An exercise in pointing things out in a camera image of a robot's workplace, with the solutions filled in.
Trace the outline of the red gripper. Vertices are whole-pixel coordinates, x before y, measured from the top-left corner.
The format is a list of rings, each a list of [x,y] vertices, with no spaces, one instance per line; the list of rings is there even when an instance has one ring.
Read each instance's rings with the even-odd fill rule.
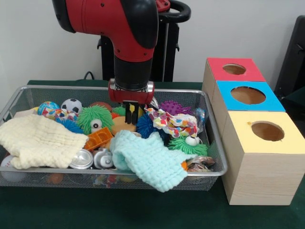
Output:
[[[125,123],[137,124],[139,104],[149,104],[154,96],[154,83],[149,81],[146,87],[142,90],[131,91],[124,90],[115,84],[114,79],[109,80],[108,84],[109,97],[112,101],[123,103],[125,102]],[[134,102],[134,111],[130,111],[130,103]]]

